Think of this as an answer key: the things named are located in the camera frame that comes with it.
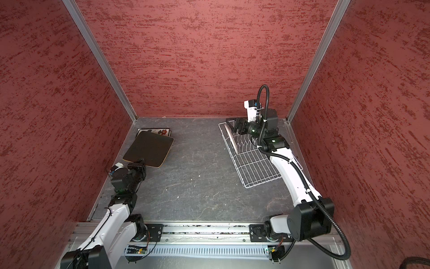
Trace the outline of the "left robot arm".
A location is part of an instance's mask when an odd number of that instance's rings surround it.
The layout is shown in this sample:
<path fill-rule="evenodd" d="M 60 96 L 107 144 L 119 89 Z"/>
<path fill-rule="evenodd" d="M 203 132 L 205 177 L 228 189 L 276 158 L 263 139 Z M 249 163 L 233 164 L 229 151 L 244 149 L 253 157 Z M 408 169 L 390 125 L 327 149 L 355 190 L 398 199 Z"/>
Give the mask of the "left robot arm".
<path fill-rule="evenodd" d="M 113 269 L 131 241 L 149 244 L 150 233 L 141 214 L 133 214 L 137 191 L 146 177 L 144 159 L 115 164 L 109 172 L 115 194 L 102 221 L 75 250 L 60 262 L 62 269 Z"/>

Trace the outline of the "black plate yellow rim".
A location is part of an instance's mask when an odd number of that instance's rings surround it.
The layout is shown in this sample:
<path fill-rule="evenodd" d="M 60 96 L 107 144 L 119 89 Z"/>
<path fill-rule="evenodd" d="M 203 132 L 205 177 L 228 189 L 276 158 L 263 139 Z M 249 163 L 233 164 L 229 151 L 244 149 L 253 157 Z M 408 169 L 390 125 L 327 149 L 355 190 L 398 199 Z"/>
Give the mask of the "black plate yellow rim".
<path fill-rule="evenodd" d="M 170 152 L 174 139 L 152 132 L 141 132 L 123 156 L 123 160 L 137 163 L 144 160 L 148 167 L 159 168 Z"/>

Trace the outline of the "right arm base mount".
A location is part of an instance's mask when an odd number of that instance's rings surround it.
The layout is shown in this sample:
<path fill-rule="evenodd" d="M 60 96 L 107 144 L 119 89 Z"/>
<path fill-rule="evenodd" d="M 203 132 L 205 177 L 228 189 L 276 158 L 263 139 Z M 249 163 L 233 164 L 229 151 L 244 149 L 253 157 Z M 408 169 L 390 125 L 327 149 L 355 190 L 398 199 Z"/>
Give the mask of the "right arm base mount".
<path fill-rule="evenodd" d="M 249 234 L 250 234 L 250 241 L 253 243 L 261 243 L 261 242 L 272 242 L 272 243 L 279 243 L 280 237 L 271 237 L 264 224 L 250 224 L 249 225 Z"/>

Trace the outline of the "floral square plate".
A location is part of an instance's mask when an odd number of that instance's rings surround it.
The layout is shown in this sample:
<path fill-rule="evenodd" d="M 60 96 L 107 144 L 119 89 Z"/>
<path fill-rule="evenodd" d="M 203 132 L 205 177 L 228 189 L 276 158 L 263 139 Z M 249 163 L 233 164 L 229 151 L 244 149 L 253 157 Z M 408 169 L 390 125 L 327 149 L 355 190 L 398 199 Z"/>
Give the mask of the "floral square plate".
<path fill-rule="evenodd" d="M 161 136 L 167 136 L 167 137 L 171 136 L 171 130 L 169 128 L 139 128 L 137 130 L 136 136 L 139 136 L 139 134 L 142 132 L 151 132 L 154 134 L 158 134 Z"/>

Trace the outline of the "white round bowl plate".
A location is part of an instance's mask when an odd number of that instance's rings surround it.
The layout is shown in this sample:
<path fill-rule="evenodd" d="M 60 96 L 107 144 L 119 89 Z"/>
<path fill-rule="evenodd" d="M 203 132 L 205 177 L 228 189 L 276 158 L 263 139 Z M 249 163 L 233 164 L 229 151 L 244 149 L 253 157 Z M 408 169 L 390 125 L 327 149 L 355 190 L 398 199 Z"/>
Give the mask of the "white round bowl plate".
<path fill-rule="evenodd" d="M 235 138 L 233 136 L 231 127 L 229 125 L 229 122 L 226 122 L 225 129 L 226 129 L 227 134 L 228 134 L 228 136 L 230 138 L 230 142 L 231 142 L 231 144 L 232 144 L 232 146 L 234 148 L 235 154 L 238 155 L 239 154 L 239 148 L 238 148 L 237 143 L 235 141 Z"/>

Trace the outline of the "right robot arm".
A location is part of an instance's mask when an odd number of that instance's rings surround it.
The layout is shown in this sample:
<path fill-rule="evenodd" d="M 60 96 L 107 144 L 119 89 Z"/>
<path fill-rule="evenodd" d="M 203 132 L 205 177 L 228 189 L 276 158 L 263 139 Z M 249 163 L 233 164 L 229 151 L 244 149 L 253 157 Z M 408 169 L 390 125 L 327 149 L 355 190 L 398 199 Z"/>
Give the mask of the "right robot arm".
<path fill-rule="evenodd" d="M 288 215 L 269 219 L 268 234 L 289 234 L 296 241 L 310 240 L 329 234 L 334 227 L 334 204 L 320 193 L 304 176 L 286 139 L 278 133 L 278 117 L 274 109 L 259 113 L 256 107 L 248 110 L 248 118 L 228 118 L 225 123 L 236 157 L 242 157 L 234 135 L 246 136 L 253 145 L 251 157 L 264 155 L 267 166 L 277 169 L 293 200 L 294 209 Z"/>

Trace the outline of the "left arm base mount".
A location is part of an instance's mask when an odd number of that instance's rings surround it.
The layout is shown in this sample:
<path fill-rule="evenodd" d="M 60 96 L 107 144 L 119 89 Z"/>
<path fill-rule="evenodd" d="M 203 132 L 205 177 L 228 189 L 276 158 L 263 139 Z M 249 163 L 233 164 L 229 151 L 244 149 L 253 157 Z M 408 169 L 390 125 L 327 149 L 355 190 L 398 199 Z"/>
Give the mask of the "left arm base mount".
<path fill-rule="evenodd" d="M 143 242 L 160 242 L 163 233 L 163 224 L 144 224 Z"/>

